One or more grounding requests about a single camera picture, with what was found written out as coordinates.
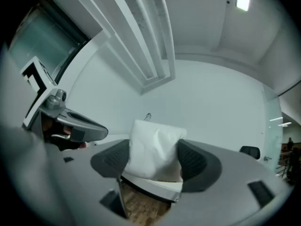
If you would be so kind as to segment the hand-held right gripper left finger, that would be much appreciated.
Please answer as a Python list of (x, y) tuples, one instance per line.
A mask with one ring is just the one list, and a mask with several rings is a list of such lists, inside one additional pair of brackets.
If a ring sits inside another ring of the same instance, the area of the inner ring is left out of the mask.
[(114, 144), (102, 152), (92, 156), (92, 168), (104, 178), (120, 179), (129, 160), (129, 140)]

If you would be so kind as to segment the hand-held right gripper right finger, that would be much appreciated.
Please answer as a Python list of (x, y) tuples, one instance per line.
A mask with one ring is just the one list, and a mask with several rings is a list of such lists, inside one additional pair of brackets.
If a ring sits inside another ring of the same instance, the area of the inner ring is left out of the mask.
[(222, 173), (222, 164), (218, 157), (186, 140), (178, 141), (177, 157), (182, 169), (183, 193), (205, 191)]

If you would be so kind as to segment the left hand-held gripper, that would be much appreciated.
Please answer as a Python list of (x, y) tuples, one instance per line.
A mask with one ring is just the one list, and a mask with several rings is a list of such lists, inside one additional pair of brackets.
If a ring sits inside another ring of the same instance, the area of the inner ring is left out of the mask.
[[(36, 97), (31, 102), (30, 108), (23, 121), (23, 127), (38, 136), (43, 135), (43, 115), (51, 119), (58, 117), (59, 121), (66, 123), (102, 127), (101, 124), (90, 118), (65, 108), (67, 93), (59, 89), (45, 66), (34, 56), (20, 71), (26, 82), (36, 92)], [(73, 128), (71, 130), (71, 141), (98, 141), (108, 135), (107, 129), (94, 130)]]

